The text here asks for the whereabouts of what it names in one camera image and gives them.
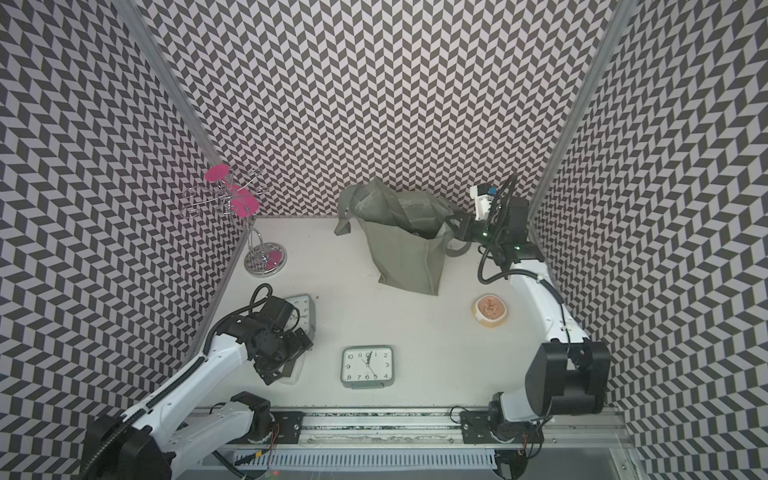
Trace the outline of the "green canvas bag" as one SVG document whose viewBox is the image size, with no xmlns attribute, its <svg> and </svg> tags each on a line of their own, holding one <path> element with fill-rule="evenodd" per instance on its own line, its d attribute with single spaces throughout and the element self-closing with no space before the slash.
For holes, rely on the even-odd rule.
<svg viewBox="0 0 768 480">
<path fill-rule="evenodd" d="M 471 247 L 449 247 L 455 236 L 448 218 L 459 212 L 457 205 L 425 191 L 397 192 L 377 178 L 345 188 L 337 211 L 334 234 L 350 233 L 356 219 L 379 282 L 404 291 L 436 296 L 445 260 Z"/>
</svg>

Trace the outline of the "small grey digital clock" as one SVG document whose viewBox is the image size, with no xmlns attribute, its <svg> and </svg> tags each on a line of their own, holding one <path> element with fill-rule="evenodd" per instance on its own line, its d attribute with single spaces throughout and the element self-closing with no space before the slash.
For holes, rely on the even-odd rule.
<svg viewBox="0 0 768 480">
<path fill-rule="evenodd" d="M 299 377 L 301 375 L 304 363 L 305 363 L 304 354 L 286 362 L 279 370 L 280 376 L 277 379 L 277 382 L 281 384 L 286 384 L 286 385 L 297 384 Z"/>
</svg>

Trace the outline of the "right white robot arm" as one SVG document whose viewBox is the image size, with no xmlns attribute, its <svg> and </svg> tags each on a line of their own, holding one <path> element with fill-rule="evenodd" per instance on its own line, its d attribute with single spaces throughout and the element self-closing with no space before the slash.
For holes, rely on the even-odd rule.
<svg viewBox="0 0 768 480">
<path fill-rule="evenodd" d="M 493 442 L 529 447 L 543 443 L 544 426 L 558 415 L 602 412 L 612 358 L 608 347 L 591 339 L 568 311 L 541 249 L 528 235 L 529 202 L 515 194 L 516 184 L 511 175 L 499 186 L 472 186 L 473 213 L 456 213 L 449 224 L 458 240 L 477 244 L 478 281 L 505 281 L 519 296 L 517 303 L 482 296 L 472 307 L 478 322 L 497 325 L 518 309 L 539 342 L 523 384 L 496 393 L 484 422 L 463 413 L 461 425 Z"/>
</svg>

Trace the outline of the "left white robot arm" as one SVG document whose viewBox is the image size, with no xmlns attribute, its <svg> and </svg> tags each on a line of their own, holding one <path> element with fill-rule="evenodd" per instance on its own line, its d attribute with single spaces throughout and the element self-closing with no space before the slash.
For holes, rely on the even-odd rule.
<svg viewBox="0 0 768 480">
<path fill-rule="evenodd" d="M 278 443 L 295 443 L 302 414 L 274 414 L 269 400 L 240 392 L 205 418 L 189 414 L 226 377 L 251 365 L 265 385 L 291 377 L 313 346 L 315 305 L 307 295 L 288 299 L 261 284 L 248 305 L 221 318 L 201 351 L 158 390 L 125 412 L 98 418 L 86 430 L 82 479 L 175 479 L 233 440 L 253 442 L 264 456 Z"/>
</svg>

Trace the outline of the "grey-green tall analog clock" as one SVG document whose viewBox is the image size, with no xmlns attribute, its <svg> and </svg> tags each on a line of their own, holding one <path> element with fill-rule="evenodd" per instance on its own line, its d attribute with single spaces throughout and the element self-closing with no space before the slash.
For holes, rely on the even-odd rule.
<svg viewBox="0 0 768 480">
<path fill-rule="evenodd" d="M 314 340 L 316 333 L 315 303 L 309 294 L 295 295 L 286 298 L 293 306 L 293 313 L 286 324 L 285 330 L 298 331 L 301 329 L 309 338 Z"/>
</svg>

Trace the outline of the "grey-green large analog clock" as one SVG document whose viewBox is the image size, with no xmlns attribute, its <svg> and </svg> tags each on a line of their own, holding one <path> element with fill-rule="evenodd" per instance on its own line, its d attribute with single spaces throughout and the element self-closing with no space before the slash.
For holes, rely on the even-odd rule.
<svg viewBox="0 0 768 480">
<path fill-rule="evenodd" d="M 394 350 L 388 345 L 351 346 L 342 352 L 340 380 L 346 388 L 385 388 L 394 383 Z"/>
</svg>

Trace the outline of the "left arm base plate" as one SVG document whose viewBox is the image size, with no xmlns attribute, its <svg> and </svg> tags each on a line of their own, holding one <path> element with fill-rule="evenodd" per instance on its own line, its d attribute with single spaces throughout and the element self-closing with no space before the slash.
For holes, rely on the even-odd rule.
<svg viewBox="0 0 768 480">
<path fill-rule="evenodd" d="M 272 412 L 268 426 L 259 426 L 246 435 L 231 440 L 227 446 L 234 445 L 293 445 L 299 442 L 305 413 L 298 410 Z"/>
</svg>

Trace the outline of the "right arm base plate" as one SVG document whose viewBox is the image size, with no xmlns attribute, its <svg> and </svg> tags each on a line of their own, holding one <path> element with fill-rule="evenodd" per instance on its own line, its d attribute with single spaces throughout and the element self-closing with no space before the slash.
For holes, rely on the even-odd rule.
<svg viewBox="0 0 768 480">
<path fill-rule="evenodd" d="M 458 418 L 465 444 L 519 444 L 530 446 L 544 441 L 537 422 L 497 422 L 487 410 L 460 410 Z"/>
</svg>

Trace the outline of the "aluminium front rail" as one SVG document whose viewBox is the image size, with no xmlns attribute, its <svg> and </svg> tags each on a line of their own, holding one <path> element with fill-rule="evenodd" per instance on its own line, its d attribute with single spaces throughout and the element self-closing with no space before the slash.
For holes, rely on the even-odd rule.
<svg viewBox="0 0 768 480">
<path fill-rule="evenodd" d="M 586 416 L 558 415 L 537 422 L 544 441 L 519 444 L 465 444 L 458 413 L 478 408 L 261 408 L 253 411 L 242 403 L 228 402 L 204 410 L 194 409 L 177 426 L 152 426 L 149 433 L 159 447 L 179 449 L 199 446 L 213 451 L 259 426 L 268 426 L 272 412 L 298 410 L 305 413 L 297 448 L 498 448 L 533 451 L 553 448 L 615 449 L 631 446 L 630 435 L 620 415 L 608 409 Z"/>
</svg>

